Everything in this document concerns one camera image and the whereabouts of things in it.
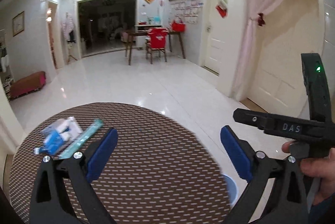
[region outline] blue gripper pad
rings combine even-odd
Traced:
[[[228,153],[239,177],[249,183],[253,178],[251,172],[252,163],[239,144],[241,140],[237,138],[229,126],[225,126],[221,129],[220,137],[221,143]]]
[[[87,163],[86,179],[89,183],[99,178],[117,144],[118,131],[111,129]]]

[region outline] silver bolt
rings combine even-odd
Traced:
[[[50,161],[50,156],[44,156],[43,157],[43,162],[47,163]]]
[[[80,159],[82,156],[83,156],[83,154],[80,151],[73,154],[73,158],[75,158],[75,159]]]
[[[257,156],[257,158],[264,159],[265,158],[265,153],[263,151],[257,151],[256,156]]]
[[[289,162],[290,163],[295,163],[295,158],[293,156],[289,156]]]

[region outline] human hand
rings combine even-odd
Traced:
[[[294,141],[286,142],[282,151],[289,153],[289,145]],[[335,148],[329,152],[328,158],[303,159],[300,163],[301,172],[312,178],[321,178],[319,192],[315,195],[313,205],[317,205],[335,193]]]

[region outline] brown patterned tablecloth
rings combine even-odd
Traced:
[[[43,158],[40,131],[59,118],[74,116],[86,129],[95,118],[103,127],[81,151],[111,127],[118,145],[99,180],[96,194],[117,223],[221,223],[229,213],[226,184],[215,161],[195,135],[152,110],[122,103],[93,103],[65,110],[35,128],[21,144],[10,174],[14,210],[29,223],[30,196]],[[71,182],[65,179],[72,206],[87,221]]]

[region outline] curtain tie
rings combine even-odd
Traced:
[[[264,21],[264,18],[263,18],[264,14],[263,13],[259,13],[258,15],[259,15],[259,17],[258,17],[258,25],[260,27],[262,27],[262,26],[265,25],[265,21]]]

